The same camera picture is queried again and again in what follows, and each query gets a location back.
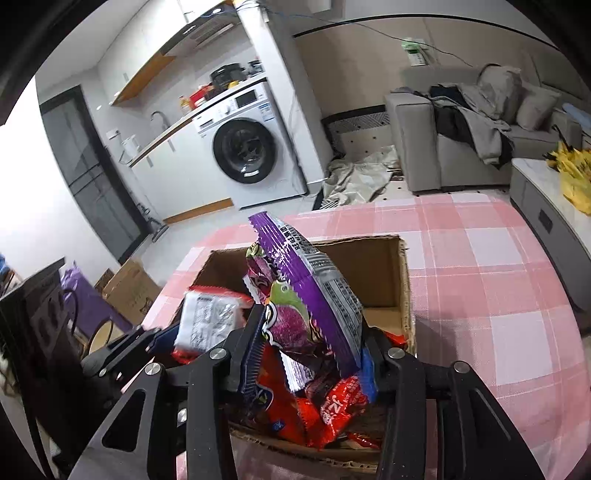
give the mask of gray sofa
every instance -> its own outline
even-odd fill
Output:
[[[408,87],[426,92],[438,83],[474,84],[478,73],[479,69],[426,66],[412,67],[403,76]],[[428,99],[411,93],[391,93],[386,96],[386,108],[402,170],[412,192],[509,185],[510,164],[497,170],[485,165],[467,144],[437,134],[433,106]],[[558,134],[551,130],[554,124],[571,145],[581,148],[580,125],[555,109],[538,131],[511,125],[507,135],[514,143],[513,156],[542,159],[545,153],[555,149]]]

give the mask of tablecloth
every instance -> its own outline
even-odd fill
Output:
[[[419,358],[470,363],[546,478],[566,477],[591,438],[583,347],[552,264],[509,203],[479,193],[434,194],[284,220],[312,241],[400,234],[408,245]],[[144,326],[170,323],[211,250],[254,240],[249,225],[236,225],[192,248]]]

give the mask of pillow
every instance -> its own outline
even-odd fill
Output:
[[[478,77],[478,86],[484,97],[495,106],[496,115],[491,118],[515,123],[515,116],[521,102],[520,69],[487,65]]]
[[[558,92],[524,83],[525,95],[517,111],[517,124],[524,130],[540,128],[560,99]]]

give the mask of range hood vent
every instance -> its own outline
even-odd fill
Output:
[[[240,19],[236,9],[227,3],[220,4],[185,25],[164,44],[160,53],[174,57],[189,55],[195,49],[210,43],[239,23]]]

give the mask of drawer handle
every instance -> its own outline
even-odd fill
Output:
[[[542,224],[542,226],[546,229],[546,231],[548,233],[550,233],[552,231],[552,227],[553,227],[553,223],[552,220],[550,219],[550,217],[548,215],[546,215],[546,212],[543,210],[540,210],[540,214],[538,215],[538,220],[540,221],[540,223]]]

